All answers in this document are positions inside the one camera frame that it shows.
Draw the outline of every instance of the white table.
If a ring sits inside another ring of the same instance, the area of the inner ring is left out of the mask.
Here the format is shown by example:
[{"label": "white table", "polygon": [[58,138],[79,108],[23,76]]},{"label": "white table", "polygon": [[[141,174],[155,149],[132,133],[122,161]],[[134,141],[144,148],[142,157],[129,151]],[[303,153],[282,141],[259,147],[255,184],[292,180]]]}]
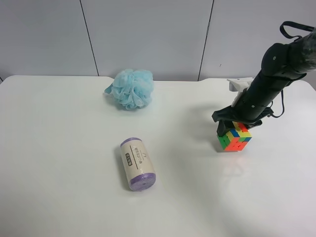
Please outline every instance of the white table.
[{"label": "white table", "polygon": [[[214,110],[224,79],[155,81],[153,102],[125,111],[108,77],[13,76],[0,86],[1,237],[316,236],[316,92],[285,90],[285,114],[220,152]],[[274,111],[281,112],[280,98]],[[139,137],[157,181],[129,190],[120,143]]]}]

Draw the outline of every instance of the colorful cube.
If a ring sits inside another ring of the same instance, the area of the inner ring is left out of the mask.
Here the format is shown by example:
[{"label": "colorful cube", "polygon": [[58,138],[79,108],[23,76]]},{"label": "colorful cube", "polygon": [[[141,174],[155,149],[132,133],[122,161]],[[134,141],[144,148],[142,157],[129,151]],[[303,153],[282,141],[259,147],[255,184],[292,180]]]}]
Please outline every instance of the colorful cube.
[{"label": "colorful cube", "polygon": [[233,122],[235,128],[218,137],[224,151],[241,151],[251,139],[251,134],[241,122]]}]

